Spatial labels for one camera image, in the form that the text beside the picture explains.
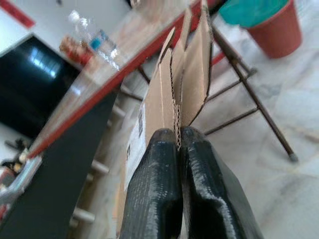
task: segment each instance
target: cardboard flap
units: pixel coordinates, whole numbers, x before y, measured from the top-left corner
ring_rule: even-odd
[[[172,86],[174,98],[176,100],[176,104],[178,105],[180,105],[181,99],[181,79],[184,71],[185,49],[191,25],[191,18],[192,12],[189,8],[187,8],[184,15],[183,27],[180,34],[180,38],[176,43],[172,56]]]
[[[159,70],[151,80],[149,92],[145,98],[146,143],[159,128],[174,129],[174,106],[170,81],[171,49],[167,49],[159,64]]]
[[[207,16],[207,8],[204,7],[194,38],[186,49],[181,94],[181,126],[192,123],[207,97],[211,54],[211,29]]]
[[[172,30],[167,35],[165,42],[163,43],[163,47],[160,51],[158,61],[156,62],[155,68],[152,73],[151,82],[152,82],[152,79],[155,77],[155,74],[158,72],[159,64],[161,63],[163,57],[165,56],[167,49],[169,49],[171,42],[174,39],[174,35],[175,35],[175,27],[172,28]]]

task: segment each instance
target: red table edge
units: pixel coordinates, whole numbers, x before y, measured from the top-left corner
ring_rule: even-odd
[[[215,6],[219,0],[208,0],[208,7]],[[198,16],[201,13],[201,0],[193,3],[191,5],[191,10],[193,13],[193,20],[191,29],[197,27]],[[134,71],[138,66],[140,66],[146,58],[154,55],[162,46],[165,41],[167,35],[173,27],[177,29],[181,28],[183,24],[184,12],[172,23],[170,24],[162,33],[155,38],[148,46],[141,51],[138,55],[136,55],[123,69],[113,75],[108,83],[104,85],[95,95],[89,98],[76,112],[71,115],[68,119],[64,121],[64,123],[48,138],[46,138],[35,150],[31,151],[28,155],[29,158],[35,157],[42,151],[44,151],[50,144],[52,144],[58,137],[60,137],[65,130],[67,130],[70,126],[72,126],[80,117],[82,117],[85,113],[87,113],[91,108],[93,108],[100,100],[103,99],[108,93],[112,91],[119,83],[122,82],[124,77],[126,77],[129,73]],[[177,35],[175,35],[175,39],[179,39],[180,31]]]

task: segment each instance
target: red sign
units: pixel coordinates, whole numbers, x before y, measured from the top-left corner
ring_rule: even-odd
[[[19,8],[10,3],[8,0],[0,0],[0,7],[26,28],[30,28],[35,25],[35,22],[30,17],[24,14]]]

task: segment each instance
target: cardboard box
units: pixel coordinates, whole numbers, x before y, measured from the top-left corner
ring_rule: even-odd
[[[180,127],[194,121],[207,97],[212,46],[207,3],[202,1],[199,25],[187,46],[191,17],[191,11],[187,9],[182,33],[174,50],[170,49],[174,29],[167,36],[124,152],[125,170],[117,203],[118,234],[122,225],[127,186],[151,136],[157,129],[169,128],[175,132],[177,145],[180,146]]]

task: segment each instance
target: red bucket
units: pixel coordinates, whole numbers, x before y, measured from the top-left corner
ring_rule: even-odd
[[[271,18],[247,30],[270,58],[287,56],[302,42],[293,0],[288,0]]]

